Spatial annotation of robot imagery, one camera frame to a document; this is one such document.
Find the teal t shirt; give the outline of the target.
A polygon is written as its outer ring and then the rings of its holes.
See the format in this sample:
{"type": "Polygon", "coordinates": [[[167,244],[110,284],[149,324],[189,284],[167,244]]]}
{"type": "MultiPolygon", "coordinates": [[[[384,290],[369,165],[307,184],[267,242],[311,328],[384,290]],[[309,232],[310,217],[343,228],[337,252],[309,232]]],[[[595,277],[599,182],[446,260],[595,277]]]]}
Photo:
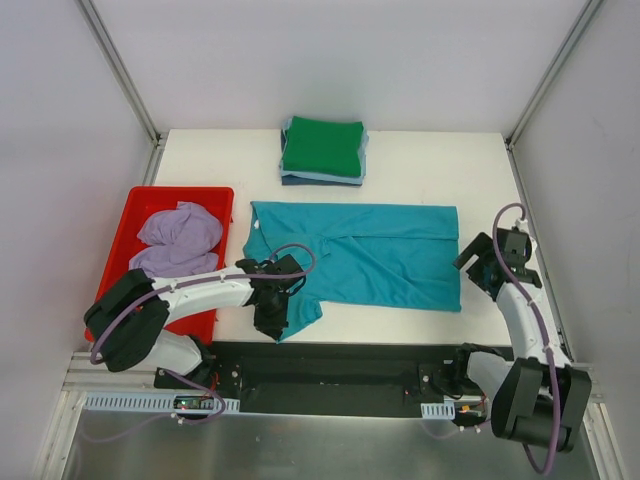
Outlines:
{"type": "Polygon", "coordinates": [[[290,254],[311,272],[288,306],[286,340],[319,320],[322,303],[458,313],[454,206],[254,201],[246,257],[290,254]]]}

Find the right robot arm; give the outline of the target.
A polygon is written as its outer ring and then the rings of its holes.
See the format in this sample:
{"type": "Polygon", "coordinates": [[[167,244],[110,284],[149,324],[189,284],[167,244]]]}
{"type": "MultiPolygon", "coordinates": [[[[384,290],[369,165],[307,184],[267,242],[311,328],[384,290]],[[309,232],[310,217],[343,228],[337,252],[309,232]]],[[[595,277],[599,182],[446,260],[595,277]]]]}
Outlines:
{"type": "Polygon", "coordinates": [[[465,343],[450,369],[461,394],[480,389],[490,401],[493,434],[528,446],[570,452],[592,389],[589,374],[573,367],[554,326],[536,314],[538,273],[526,264],[532,240],[517,228],[479,233],[454,265],[487,293],[506,322],[514,359],[497,350],[465,343]]]}

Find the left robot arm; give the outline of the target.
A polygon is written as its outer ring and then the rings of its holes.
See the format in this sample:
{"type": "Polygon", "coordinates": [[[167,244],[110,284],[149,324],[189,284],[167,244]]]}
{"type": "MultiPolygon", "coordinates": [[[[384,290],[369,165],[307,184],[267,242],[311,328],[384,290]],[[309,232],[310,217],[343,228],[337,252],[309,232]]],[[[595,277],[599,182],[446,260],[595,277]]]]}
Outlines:
{"type": "Polygon", "coordinates": [[[231,341],[453,345],[479,336],[478,314],[462,311],[457,237],[299,238],[248,248],[247,258],[199,275],[128,271],[85,313],[91,362],[112,372],[148,362],[202,388],[212,369],[203,341],[171,325],[232,308],[239,315],[223,327],[231,341]]]}

